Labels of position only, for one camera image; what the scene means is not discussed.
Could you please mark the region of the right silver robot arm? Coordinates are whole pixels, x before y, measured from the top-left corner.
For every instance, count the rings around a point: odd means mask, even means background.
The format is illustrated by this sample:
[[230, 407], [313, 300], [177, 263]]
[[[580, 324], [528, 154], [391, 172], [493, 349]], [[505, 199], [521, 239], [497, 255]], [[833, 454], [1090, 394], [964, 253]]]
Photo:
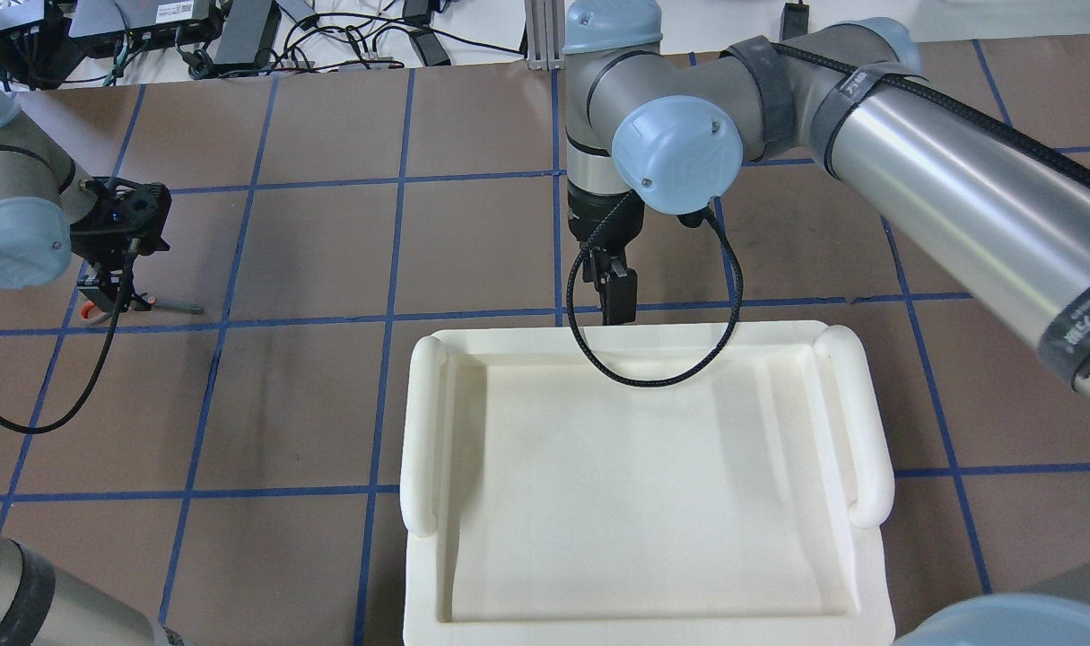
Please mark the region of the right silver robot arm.
[[716, 233], [735, 282], [724, 348], [743, 276], [711, 204], [744, 160], [802, 146], [1090, 397], [1089, 168], [927, 84], [893, 19], [747, 39], [693, 69], [662, 40], [655, 1], [576, 1], [564, 16], [570, 328], [577, 281], [597, 287], [603, 324], [635, 320], [626, 247], [652, 208]]

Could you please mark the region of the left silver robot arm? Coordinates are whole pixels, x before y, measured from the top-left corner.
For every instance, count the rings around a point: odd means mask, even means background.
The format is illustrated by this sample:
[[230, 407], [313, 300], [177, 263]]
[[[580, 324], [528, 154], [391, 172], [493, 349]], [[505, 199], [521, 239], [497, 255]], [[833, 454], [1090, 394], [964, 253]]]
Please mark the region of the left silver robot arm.
[[[111, 327], [123, 312], [150, 310], [152, 300], [135, 290], [134, 265], [168, 249], [171, 204], [160, 183], [90, 176], [0, 90], [0, 289], [51, 283], [81, 258], [90, 273], [80, 291]], [[0, 645], [185, 642], [0, 528]]]

